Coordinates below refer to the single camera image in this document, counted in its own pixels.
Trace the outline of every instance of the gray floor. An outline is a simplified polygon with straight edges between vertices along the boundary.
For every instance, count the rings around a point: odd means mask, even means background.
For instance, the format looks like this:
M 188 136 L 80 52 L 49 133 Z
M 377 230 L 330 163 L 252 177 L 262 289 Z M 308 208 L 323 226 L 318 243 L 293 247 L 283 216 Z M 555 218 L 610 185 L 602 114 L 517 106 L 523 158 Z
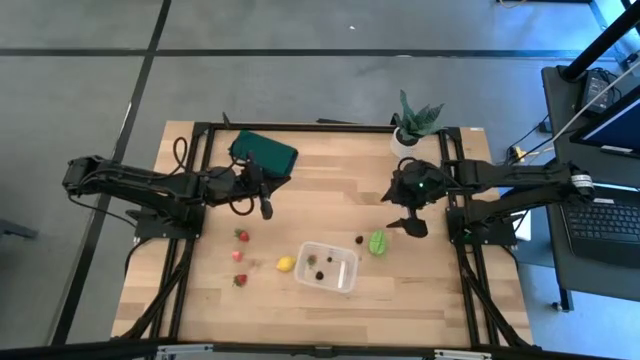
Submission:
M 145 48 L 160 0 L 0 3 L 0 47 Z M 163 48 L 584 48 L 599 30 L 586 5 L 492 0 L 174 1 Z M 540 69 L 562 61 L 376 57 L 157 58 L 125 162 L 150 167 L 167 120 L 312 122 L 319 117 L 388 123 L 399 90 L 411 102 L 446 103 L 446 125 L 488 131 L 494 160 L 546 114 Z M 0 217 L 40 230 L 35 241 L 0 241 L 0 348 L 48 341 L 89 212 L 60 186 L 67 160 L 109 156 L 140 69 L 139 58 L 0 57 Z M 599 65 L 615 69 L 614 63 Z M 531 147 L 542 137 L 523 143 Z M 122 213 L 128 205 L 114 202 Z M 132 229 L 108 219 L 71 342 L 110 334 Z M 638 358 L 640 304 L 576 295 L 557 300 L 550 269 L 523 266 L 534 340 L 558 351 Z M 242 355 L 219 355 L 233 358 Z

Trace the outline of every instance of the strawberry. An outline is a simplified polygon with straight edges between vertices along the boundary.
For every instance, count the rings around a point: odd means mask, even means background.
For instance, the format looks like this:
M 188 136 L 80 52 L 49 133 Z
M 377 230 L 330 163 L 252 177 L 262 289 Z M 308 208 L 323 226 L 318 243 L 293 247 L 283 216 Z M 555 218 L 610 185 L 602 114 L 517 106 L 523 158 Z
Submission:
M 233 260 L 235 260 L 236 262 L 240 262 L 242 261 L 242 257 L 244 254 L 242 254 L 241 251 L 234 251 L 231 253 L 231 257 L 233 258 Z
M 245 275 L 245 274 L 236 275 L 233 278 L 233 285 L 234 286 L 243 287 L 244 284 L 246 284 L 246 283 L 247 283 L 247 275 Z
M 249 233 L 242 229 L 236 229 L 236 237 L 238 238 L 238 240 L 243 242 L 249 241 Z

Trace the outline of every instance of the wooden table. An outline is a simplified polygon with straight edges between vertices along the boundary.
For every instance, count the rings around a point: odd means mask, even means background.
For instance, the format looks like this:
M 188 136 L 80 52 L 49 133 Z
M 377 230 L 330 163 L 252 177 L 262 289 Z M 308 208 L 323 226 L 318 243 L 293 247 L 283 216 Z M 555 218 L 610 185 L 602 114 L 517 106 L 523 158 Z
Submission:
M 189 139 L 192 122 L 168 122 L 155 170 L 175 167 L 172 143 Z M 292 180 L 272 196 L 274 216 L 255 211 L 234 215 L 228 206 L 209 208 L 195 245 L 179 339 L 188 341 L 332 344 L 350 346 L 469 346 L 461 281 L 454 247 L 445 225 L 446 199 L 425 207 L 429 235 L 417 239 L 385 225 L 406 216 L 397 205 L 381 203 L 398 159 L 390 134 L 257 131 L 298 149 Z M 484 130 L 463 128 L 466 158 L 490 160 Z M 210 165 L 227 166 L 227 149 L 236 131 L 216 131 Z M 440 162 L 436 136 L 421 140 L 416 157 Z M 488 191 L 478 196 L 498 198 Z M 247 202 L 237 207 L 244 209 Z M 247 229 L 249 243 L 234 238 Z M 390 246 L 383 257 L 354 239 L 384 229 Z M 295 281 L 276 270 L 277 260 L 295 256 L 300 244 L 316 241 L 354 250 L 360 257 L 353 292 L 339 294 Z M 156 295 L 167 240 L 153 240 L 131 259 L 113 326 L 113 335 L 129 329 Z M 531 341 L 518 273 L 500 247 L 484 246 L 492 298 L 519 335 Z M 236 263 L 234 250 L 245 258 Z M 234 275 L 248 274 L 245 287 L 232 286 Z M 481 339 L 486 342 L 482 307 L 475 299 Z M 167 333 L 165 308 L 161 335 Z

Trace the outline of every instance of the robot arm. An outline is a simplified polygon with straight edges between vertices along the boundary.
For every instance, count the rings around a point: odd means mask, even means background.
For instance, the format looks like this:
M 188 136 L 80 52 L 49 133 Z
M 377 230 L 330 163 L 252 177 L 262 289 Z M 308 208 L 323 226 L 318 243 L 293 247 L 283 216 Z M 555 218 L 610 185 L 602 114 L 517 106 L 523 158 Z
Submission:
M 424 237 L 428 234 L 427 226 L 417 217 L 417 210 L 450 193 L 473 195 L 493 187 L 513 190 L 494 201 L 468 201 L 460 224 L 465 229 L 513 221 L 512 213 L 542 205 L 587 203 L 594 194 L 591 177 L 571 164 L 507 166 L 480 160 L 452 160 L 444 161 L 441 169 L 426 161 L 405 158 L 393 172 L 391 186 L 381 201 L 406 207 L 409 217 L 387 227 L 402 227 L 411 236 Z
M 237 214 L 247 215 L 253 210 L 253 198 L 258 197 L 263 218 L 271 218 L 270 195 L 290 177 L 267 176 L 251 156 L 241 166 L 239 175 L 231 166 L 167 175 L 98 156 L 81 157 L 69 162 L 62 185 L 69 196 L 108 194 L 142 206 L 140 211 L 127 211 L 138 221 L 138 237 L 193 238 L 202 230 L 203 205 L 250 199 L 247 212 L 234 208 Z

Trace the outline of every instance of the white cable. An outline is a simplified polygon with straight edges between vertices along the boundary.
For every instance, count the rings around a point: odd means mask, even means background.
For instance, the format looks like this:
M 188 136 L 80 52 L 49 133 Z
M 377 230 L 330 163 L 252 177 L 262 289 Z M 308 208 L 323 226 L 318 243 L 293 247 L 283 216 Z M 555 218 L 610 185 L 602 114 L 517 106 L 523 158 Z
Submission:
M 600 98 L 600 96 L 602 96 L 603 94 L 606 94 L 609 89 L 611 89 L 612 87 L 614 87 L 618 81 L 622 80 L 622 78 L 624 78 L 625 76 L 629 75 L 633 69 L 635 69 L 636 67 L 638 67 L 638 65 L 640 65 L 640 61 L 636 62 L 629 70 L 625 71 L 624 74 L 620 75 L 617 79 L 615 79 L 613 82 L 611 82 L 611 84 L 609 84 L 609 86 L 607 86 L 606 88 L 604 88 L 604 90 L 602 90 L 598 95 L 596 95 L 596 97 L 594 97 L 593 99 L 591 99 L 591 101 L 589 101 L 589 103 L 587 103 L 587 105 L 585 105 L 582 109 L 580 109 L 580 111 L 578 111 L 575 116 L 569 120 L 569 122 L 567 123 L 567 125 L 565 125 L 562 129 L 560 129 L 560 131 L 558 131 L 558 133 L 551 138 L 551 141 L 549 141 L 551 144 L 553 144 L 556 140 L 558 140 L 558 138 L 562 135 L 563 132 L 565 132 L 565 130 L 567 130 L 569 128 L 569 126 L 571 126 L 571 124 L 573 124 L 574 121 L 576 121 L 580 115 L 582 115 L 583 112 L 585 112 L 585 110 L 587 110 L 589 108 L 589 106 L 591 106 L 594 102 L 596 102 L 596 100 L 598 100 L 598 98 Z M 535 160 L 538 156 L 540 156 L 540 154 L 542 154 L 542 152 L 537 153 L 533 159 L 531 159 L 529 161 L 529 164 L 531 164 L 533 162 L 533 160 Z

